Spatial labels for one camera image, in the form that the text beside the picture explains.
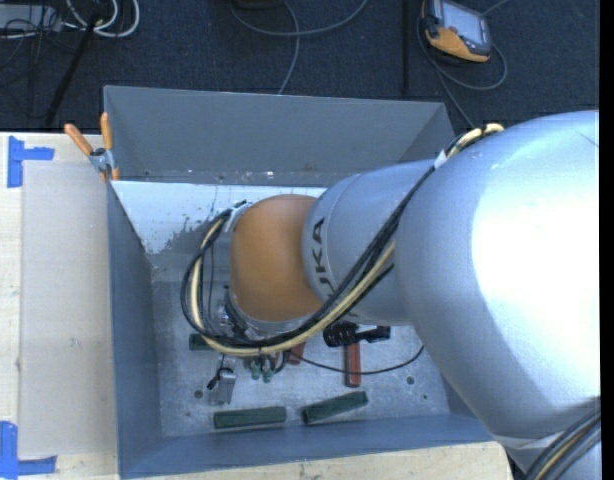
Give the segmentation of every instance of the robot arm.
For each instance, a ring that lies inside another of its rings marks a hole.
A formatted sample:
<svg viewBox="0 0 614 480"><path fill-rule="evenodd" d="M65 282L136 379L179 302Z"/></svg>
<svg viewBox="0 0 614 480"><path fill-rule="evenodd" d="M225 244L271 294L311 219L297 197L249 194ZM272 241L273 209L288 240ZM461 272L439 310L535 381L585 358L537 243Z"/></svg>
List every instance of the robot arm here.
<svg viewBox="0 0 614 480"><path fill-rule="evenodd" d="M598 112L479 135L437 159L357 174L318 199L286 198L294 209L272 218L274 226L265 224L269 201L250 207L234 224L232 258L247 264L266 254L266 267L285 277L265 288L273 275L232 265L232 309L250 335L223 340L222 351L287 350L343 317L413 324L521 469L595 478ZM270 245L252 253L247 243ZM279 290L299 300L286 315L272 304ZM256 300L249 314L245 300ZM204 329L202 318L195 322Z"/></svg>

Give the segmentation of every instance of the small metal part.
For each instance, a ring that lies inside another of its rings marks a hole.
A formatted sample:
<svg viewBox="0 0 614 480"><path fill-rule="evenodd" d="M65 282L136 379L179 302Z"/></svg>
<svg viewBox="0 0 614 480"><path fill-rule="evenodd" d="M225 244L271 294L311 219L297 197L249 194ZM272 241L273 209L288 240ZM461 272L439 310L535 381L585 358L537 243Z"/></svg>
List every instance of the small metal part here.
<svg viewBox="0 0 614 480"><path fill-rule="evenodd" d="M291 349L291 355L287 360L289 364L300 364L303 357L303 351L305 350L305 345L307 345L307 342L303 341Z"/></svg>
<svg viewBox="0 0 614 480"><path fill-rule="evenodd" d="M200 334L189 335L189 350L212 350Z"/></svg>
<svg viewBox="0 0 614 480"><path fill-rule="evenodd" d="M231 397L236 384L236 373L234 372L236 359L224 356L219 364L216 376L207 386L210 390L209 403L211 405L224 405L231 403Z"/></svg>
<svg viewBox="0 0 614 480"><path fill-rule="evenodd" d="M357 332L358 324L352 322L337 322L323 331L323 339L329 347L341 347L343 345L353 345L361 340L367 343L388 340L391 335L391 328L378 326L375 329Z"/></svg>
<svg viewBox="0 0 614 480"><path fill-rule="evenodd" d="M345 386L348 388L357 388L362 382L362 376L359 373L360 367L360 343L353 345L345 345Z"/></svg>

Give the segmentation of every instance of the green block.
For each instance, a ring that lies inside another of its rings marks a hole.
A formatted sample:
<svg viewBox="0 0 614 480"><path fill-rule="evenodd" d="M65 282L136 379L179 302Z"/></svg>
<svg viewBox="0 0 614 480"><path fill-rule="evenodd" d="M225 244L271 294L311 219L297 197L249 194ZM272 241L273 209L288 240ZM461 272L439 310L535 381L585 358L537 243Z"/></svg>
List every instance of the green block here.
<svg viewBox="0 0 614 480"><path fill-rule="evenodd" d="M303 407L303 421L307 424L314 423L326 418L331 418L343 412L358 409L359 407L367 405L368 402L367 393L364 391L353 391L346 395L337 396L336 398L330 398L329 400Z"/></svg>
<svg viewBox="0 0 614 480"><path fill-rule="evenodd" d="M200 334L190 334L189 350L212 350L212 348Z"/></svg>
<svg viewBox="0 0 614 480"><path fill-rule="evenodd" d="M214 427L216 429L273 425L284 423L286 420L287 410L280 406L214 413Z"/></svg>

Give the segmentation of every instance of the black cable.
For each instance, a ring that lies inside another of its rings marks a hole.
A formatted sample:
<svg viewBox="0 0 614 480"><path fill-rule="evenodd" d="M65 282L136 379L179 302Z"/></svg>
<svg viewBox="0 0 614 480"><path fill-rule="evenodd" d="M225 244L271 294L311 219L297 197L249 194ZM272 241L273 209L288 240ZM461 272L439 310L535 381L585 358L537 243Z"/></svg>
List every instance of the black cable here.
<svg viewBox="0 0 614 480"><path fill-rule="evenodd" d="M36 98L36 79L38 77L38 60L40 58L40 49L43 44L43 36L45 34L45 14L47 12L47 0L42 0L42 7L40 12L40 22L38 23L37 30L39 30L38 34L34 35L34 46L36 47L36 53L34 55L34 48L29 52L29 62L31 62L32 57L34 60L31 64L31 69L29 73L29 77L27 78L27 120L31 119L31 115L34 111L34 100ZM29 4L29 13L31 14L32 5Z"/></svg>
<svg viewBox="0 0 614 480"><path fill-rule="evenodd" d="M280 363L280 366L278 366L278 368L274 370L274 374L280 373L283 370L283 368L285 368L285 366L287 365L287 361L289 361L290 356L291 356L290 350L283 351L283 360Z"/></svg>
<svg viewBox="0 0 614 480"><path fill-rule="evenodd" d="M582 459L596 444L601 440L600 418L594 423L584 435L567 450L556 462L543 480L557 480L564 475L576 462Z"/></svg>
<svg viewBox="0 0 614 480"><path fill-rule="evenodd" d="M207 315L208 315L208 320L211 320L211 296L212 296L212 292L214 291L214 272L216 270L214 266L214 248L213 247L210 248L209 254L210 254L210 261L211 261L211 273L209 274L209 294L207 295Z"/></svg>
<svg viewBox="0 0 614 480"><path fill-rule="evenodd" d="M207 244L206 247L201 248L201 250L198 251L198 253L194 256L194 258L190 262L187 270L185 271L185 274L183 275L183 281L181 283L180 299L181 299L181 306L183 308L183 313L185 315L185 318L190 323L190 325L194 329L196 329L204 337L208 337L210 339L213 339L213 340L216 340L218 342L225 343L225 344L229 343L229 344L233 344L233 345L236 345L236 346L244 346L244 347L254 347L254 346L255 347L264 347L264 346L272 346L272 345L282 344L282 343L286 342L287 340L289 340L291 338L294 338L294 337L302 334L303 332L309 330L310 328L312 328L316 323L318 323L320 320L322 320L329 313L329 310L332 308L334 303L348 289L348 287L351 285L351 283L355 279L356 275L360 272L361 268L363 268L363 266L366 264L366 262L368 260L370 260L370 259L377 259L377 255L375 254L376 250L382 250L382 248L385 247L385 245L387 244L387 242L389 241L389 239L391 238L391 236L395 232L395 230L396 230L396 228L398 226L398 222L400 220L400 216L402 215L403 211L405 210L405 207L407 206L407 204L409 203L409 201L411 200L413 195L418 191L418 189L425 182L425 180L434 171L435 171L435 167L433 165L430 166L429 169L427 169L427 171L414 184L414 186L409 190L407 195L405 195L405 197L401 200L401 202L398 204L398 206L391 213L391 215L387 218L387 220L385 221L385 223L383 224L381 229L378 231L376 236L374 236L374 238L369 243L369 245L367 246L365 251L360 255L360 257L358 258L356 263L352 266L352 268L349 270L349 272L347 273L345 278L338 285L338 287L334 290L334 292L329 296L327 301L325 301L325 303L320 307L320 309L318 309L314 314L311 315L311 317L309 317L305 322L303 322L296 329L294 329L292 331L287 331L287 332L284 332L284 333L281 333L281 334L277 334L277 335L269 337L269 338L264 338L264 339L261 339L261 340L244 340L244 339L237 339L237 338L231 338L231 337L222 336L222 335L220 335L217 332L214 332L214 334L211 334L206 329L201 329L199 326L197 326L195 324L195 322L193 321L193 318L191 316L191 312L190 312L188 304L187 304L187 284L189 282L189 277L190 277L191 272L192 272L192 270L194 268L194 265L196 264L198 259L200 259L200 258L202 258L204 256L207 248L211 246L210 244ZM201 306L201 304L202 304L202 299L199 298L199 311L202 314L202 306ZM342 318L347 313L349 313L349 311L351 311L352 308L353 308L353 305L351 305L349 308L347 308L339 316L339 318Z"/></svg>
<svg viewBox="0 0 614 480"><path fill-rule="evenodd" d="M555 471L554 468L560 470L561 466L566 466L561 472L568 469L600 440L600 420L600 397L598 397L596 409L569 427L558 439L545 448L527 471L525 480L544 479L550 471Z"/></svg>
<svg viewBox="0 0 614 480"><path fill-rule="evenodd" d="M391 371L397 370L399 368L403 368L404 366L407 366L413 363L416 359L420 357L420 354L423 353L423 350L425 350L425 345L421 345L420 348L418 349L418 352L416 352L412 358L408 359L404 363L400 363L395 366L390 366L388 368L382 368L380 370L370 370L366 372L352 372L350 370L345 370L343 368L335 368L333 366L329 366L326 364L317 363L316 361L311 361L310 359L307 359L304 356L300 356L296 354L295 352L292 352L291 350L289 351L289 353L295 358L300 359L301 361L305 361L307 364L311 364L312 366L317 366L318 368L323 368L325 370L330 370L332 372L346 373L349 375L378 375L379 373L391 372Z"/></svg>

